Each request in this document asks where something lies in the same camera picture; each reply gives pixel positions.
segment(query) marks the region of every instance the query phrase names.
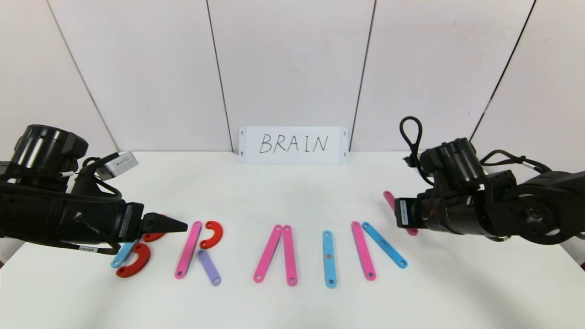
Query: letter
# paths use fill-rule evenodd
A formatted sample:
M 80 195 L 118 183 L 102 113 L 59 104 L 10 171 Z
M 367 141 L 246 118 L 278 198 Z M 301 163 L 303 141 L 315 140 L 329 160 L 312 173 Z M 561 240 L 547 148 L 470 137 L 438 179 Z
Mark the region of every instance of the letter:
M 262 144 L 260 144 L 260 153 L 266 153 L 266 152 L 272 150 L 272 145 L 269 143 L 270 140 L 271 140 L 270 135 L 264 134 L 264 137 L 262 137 Z M 267 149 L 264 152 L 262 152 L 262 146 L 264 146 L 264 144 L 268 144 L 270 149 Z
M 297 137 L 296 137 L 295 135 L 293 135 L 293 136 L 292 136 L 292 138 L 291 138 L 291 143 L 290 143 L 290 144 L 288 144 L 288 149 L 287 149 L 287 152 L 288 152 L 288 150 L 290 150 L 290 149 L 291 149 L 291 146 L 292 146 L 293 144 L 294 144 L 294 146 L 297 148 L 297 152 L 298 152 L 298 143 L 297 143 Z
M 313 148 L 313 152 L 315 152 L 315 149 L 317 148 L 317 143 L 319 143 L 319 145 L 321 145 L 321 149 L 325 150 L 325 146 L 327 145 L 327 140 L 329 139 L 329 136 L 327 136 L 327 138 L 325 138 L 325 144 L 321 144 L 321 140 L 319 139 L 319 136 L 317 136 L 317 140 L 315 141 L 315 147 Z
M 280 146 L 280 148 L 281 148 L 283 151 L 286 151 L 286 150 L 284 149 L 284 147 L 283 147 L 282 145 L 280 145 L 280 143 L 284 142 L 284 140 L 285 140 L 285 138 L 284 138 L 284 136 L 283 136 L 283 135 L 279 135 L 279 136 L 278 136 L 278 139 L 276 140 L 276 145 L 274 145 L 274 151 L 272 151 L 272 153 L 276 152 L 276 146 Z

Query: red curved piece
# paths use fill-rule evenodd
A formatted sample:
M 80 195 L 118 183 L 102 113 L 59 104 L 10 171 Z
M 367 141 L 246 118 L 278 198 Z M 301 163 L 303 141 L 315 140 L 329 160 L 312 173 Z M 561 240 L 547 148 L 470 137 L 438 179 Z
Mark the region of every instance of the red curved piece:
M 132 248 L 132 251 L 138 254 L 138 259 L 128 266 L 122 266 L 121 268 L 119 268 L 116 271 L 117 276 L 131 277 L 134 274 L 140 272 L 140 270 L 142 270 L 148 263 L 150 259 L 150 248 L 148 248 L 147 245 L 136 244 L 134 245 L 134 248 Z
M 221 224 L 216 221 L 206 222 L 205 228 L 213 230 L 214 235 L 211 238 L 203 240 L 199 243 L 201 249 L 209 249 L 213 247 L 214 245 L 218 244 L 219 240 L 221 240 L 221 237 L 223 236 L 223 228 L 221 227 Z
M 164 233 L 148 233 L 144 234 L 142 240 L 144 240 L 145 242 L 153 242 L 160 239 L 163 235 Z

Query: white table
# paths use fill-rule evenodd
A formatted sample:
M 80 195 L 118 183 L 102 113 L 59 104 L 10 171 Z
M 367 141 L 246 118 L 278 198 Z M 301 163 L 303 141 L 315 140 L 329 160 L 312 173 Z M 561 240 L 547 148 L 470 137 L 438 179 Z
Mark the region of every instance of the white table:
M 145 212 L 219 221 L 225 233 L 209 254 L 221 285 L 210 284 L 198 260 L 174 278 L 186 232 L 150 243 L 150 262 L 128 279 L 115 275 L 112 256 L 25 244 L 1 271 L 1 328 L 582 328 L 585 273 L 560 246 L 398 229 L 382 192 L 413 197 L 426 188 L 405 153 L 352 153 L 347 166 L 135 155 L 140 166 L 110 183 Z M 378 276 L 367 281 L 353 220 L 374 225 L 408 267 L 366 235 Z M 285 282 L 282 242 L 264 282 L 252 280 L 274 224 L 294 230 L 296 287 Z M 335 289 L 324 283 L 326 229 L 335 237 Z

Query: cable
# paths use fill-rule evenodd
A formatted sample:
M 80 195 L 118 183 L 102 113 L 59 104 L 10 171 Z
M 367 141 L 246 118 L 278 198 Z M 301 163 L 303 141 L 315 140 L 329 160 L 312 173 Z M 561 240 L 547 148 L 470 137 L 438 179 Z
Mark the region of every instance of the cable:
M 81 167 L 83 168 L 83 167 L 87 166 L 90 163 L 90 161 L 96 162 L 99 159 L 101 159 L 101 158 L 95 157 L 95 156 L 90 156 L 83 161 L 83 164 L 81 164 Z
M 412 120 L 412 121 L 416 122 L 417 126 L 418 126 L 417 140 L 414 143 L 412 143 L 410 141 L 410 139 L 408 138 L 408 136 L 404 132 L 404 123 L 407 122 L 408 120 Z M 404 140 L 408 144 L 408 147 L 410 148 L 410 157 L 406 158 L 406 159 L 410 160 L 410 161 L 407 160 L 407 162 L 409 162 L 408 165 L 411 167 L 415 166 L 418 169 L 418 173 L 421 175 L 422 179 L 424 179 L 425 182 L 429 183 L 430 185 L 434 186 L 435 183 L 431 182 L 426 177 L 425 173 L 422 171 L 421 162 L 418 160 L 418 148 L 420 146 L 421 139 L 422 139 L 422 123 L 421 123 L 421 121 L 414 116 L 407 116 L 406 118 L 402 119 L 402 121 L 400 121 L 400 135 L 402 135 L 402 138 L 404 138 Z
M 96 184 L 101 185 L 103 188 L 113 192 L 111 197 L 93 197 L 93 196 L 83 196 L 78 194 L 71 194 L 71 193 L 64 193 L 64 192 L 57 192 L 51 190 L 43 190 L 35 187 L 29 187 L 24 185 L 12 184 L 5 181 L 0 181 L 0 190 L 9 191 L 14 193 L 22 193 L 22 194 L 29 194 L 33 196 L 39 197 L 46 197 L 46 198 L 53 198 L 53 199 L 61 199 L 61 200 L 68 200 L 68 201 L 77 201 L 77 202 L 89 202 L 89 203 L 112 203 L 115 201 L 119 201 L 122 199 L 122 193 L 117 189 L 107 185 L 103 181 L 99 181 L 95 179 Z
M 64 172 L 64 173 L 42 173 L 42 172 L 28 172 L 28 173 L 11 173 L 11 174 L 0 174 L 0 180 L 7 181 L 9 179 L 19 179 L 25 177 L 38 177 L 38 178 L 59 178 L 59 177 L 70 177 L 75 172 Z
M 492 156 L 496 155 L 496 154 L 501 154 L 504 155 L 506 157 L 508 157 L 508 160 L 502 160 L 499 162 L 494 162 L 494 163 L 486 163 L 486 161 L 488 161 Z M 531 166 L 529 166 L 530 168 L 534 169 L 535 171 L 537 171 L 538 173 L 546 173 L 546 172 L 551 172 L 552 170 L 550 168 L 548 168 L 547 166 L 545 166 L 544 164 L 531 160 L 531 159 L 527 159 L 525 156 L 515 156 L 512 155 L 504 150 L 493 150 L 490 153 L 488 153 L 485 157 L 483 157 L 483 159 L 481 159 L 479 161 L 479 163 L 482 166 L 486 166 L 486 167 L 491 167 L 491 166 L 501 166 L 501 165 L 511 165 L 514 163 L 518 163 L 518 164 L 529 164 Z

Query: wall panel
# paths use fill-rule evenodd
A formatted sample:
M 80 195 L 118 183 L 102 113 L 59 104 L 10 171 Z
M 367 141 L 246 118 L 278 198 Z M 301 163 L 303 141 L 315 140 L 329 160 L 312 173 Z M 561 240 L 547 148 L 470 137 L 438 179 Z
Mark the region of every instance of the wall panel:
M 532 0 L 378 1 L 351 150 L 407 150 L 470 137 L 510 58 Z
M 246 125 L 353 126 L 373 0 L 209 0 L 234 148 Z
M 123 150 L 231 150 L 207 5 L 50 0 Z

